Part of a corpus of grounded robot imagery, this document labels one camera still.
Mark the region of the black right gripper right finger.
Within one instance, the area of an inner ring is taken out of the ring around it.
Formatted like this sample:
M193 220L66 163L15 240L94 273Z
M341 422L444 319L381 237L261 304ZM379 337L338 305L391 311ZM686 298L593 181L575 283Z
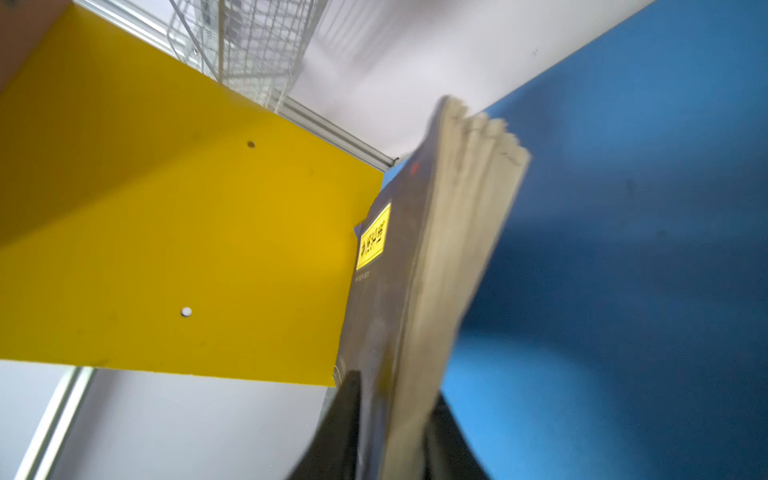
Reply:
M443 395L439 396L426 426L424 459L424 479L489 479L467 444Z

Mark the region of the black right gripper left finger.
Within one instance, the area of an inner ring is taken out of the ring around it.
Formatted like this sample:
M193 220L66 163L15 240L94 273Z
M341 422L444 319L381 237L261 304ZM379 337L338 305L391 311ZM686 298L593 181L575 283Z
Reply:
M361 385L359 371L346 375L306 452L288 479L340 480L356 477Z

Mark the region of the navy book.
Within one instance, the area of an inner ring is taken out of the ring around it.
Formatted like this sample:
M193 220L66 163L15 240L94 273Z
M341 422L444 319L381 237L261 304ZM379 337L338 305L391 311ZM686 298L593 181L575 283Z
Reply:
M361 374L357 477L412 479L458 330L530 163L505 121L440 99L361 223L334 379Z

